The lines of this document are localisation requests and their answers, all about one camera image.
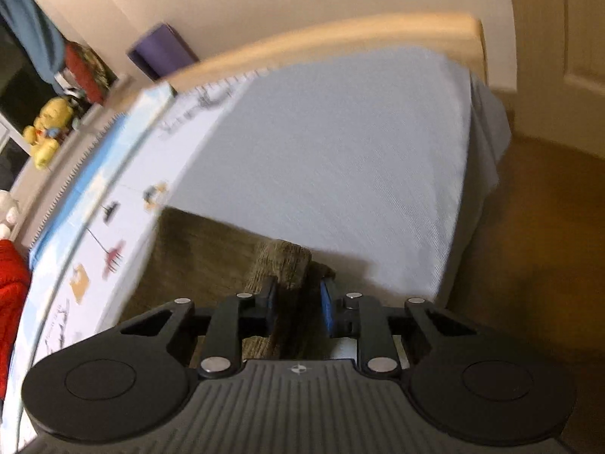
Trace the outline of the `dark brown corduroy pants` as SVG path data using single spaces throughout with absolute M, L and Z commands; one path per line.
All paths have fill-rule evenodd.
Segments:
M 126 301 L 122 322 L 178 297 L 213 308 L 238 292 L 258 293 L 269 277 L 278 284 L 283 308 L 268 338 L 243 341 L 243 358 L 300 359 L 320 327 L 320 281 L 333 269 L 313 259 L 310 249 L 270 239 L 166 208 L 158 219 L 151 255 Z

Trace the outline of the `blue patterned folded sheet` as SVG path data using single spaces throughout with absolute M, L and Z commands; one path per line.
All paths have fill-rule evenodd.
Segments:
M 83 162 L 73 187 L 67 189 L 59 211 L 30 250 L 31 269 L 46 254 L 59 263 L 70 254 L 105 192 L 174 96 L 173 88 L 162 82 L 141 92 L 127 112 L 113 119 L 108 132 Z

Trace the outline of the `red folded blanket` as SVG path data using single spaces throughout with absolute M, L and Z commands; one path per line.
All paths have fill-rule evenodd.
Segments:
M 9 365 L 30 288 L 27 263 L 12 241 L 0 242 L 0 396 L 6 397 Z

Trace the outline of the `white plush toy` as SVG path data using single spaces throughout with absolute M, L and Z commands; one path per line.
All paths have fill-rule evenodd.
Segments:
M 12 229 L 20 216 L 19 204 L 6 190 L 0 191 L 0 239 L 10 238 Z

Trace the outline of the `yellow plush toys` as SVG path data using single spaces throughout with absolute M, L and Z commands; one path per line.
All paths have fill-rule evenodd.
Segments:
M 40 110 L 34 123 L 23 129 L 23 139 L 38 170 L 47 168 L 69 135 L 74 109 L 66 97 L 55 97 Z

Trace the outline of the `dark red cushion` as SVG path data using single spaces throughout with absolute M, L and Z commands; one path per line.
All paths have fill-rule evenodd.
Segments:
M 65 65 L 91 104 L 105 103 L 117 76 L 91 47 L 68 41 Z

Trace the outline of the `blue curtain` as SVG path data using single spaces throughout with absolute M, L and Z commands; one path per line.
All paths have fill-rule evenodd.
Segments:
M 57 93 L 65 69 L 66 40 L 35 0 L 1 0 L 1 17 L 20 41 L 40 78 Z

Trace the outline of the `beige door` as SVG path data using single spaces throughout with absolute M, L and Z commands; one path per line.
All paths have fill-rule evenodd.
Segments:
M 604 0 L 512 0 L 518 133 L 604 156 Z

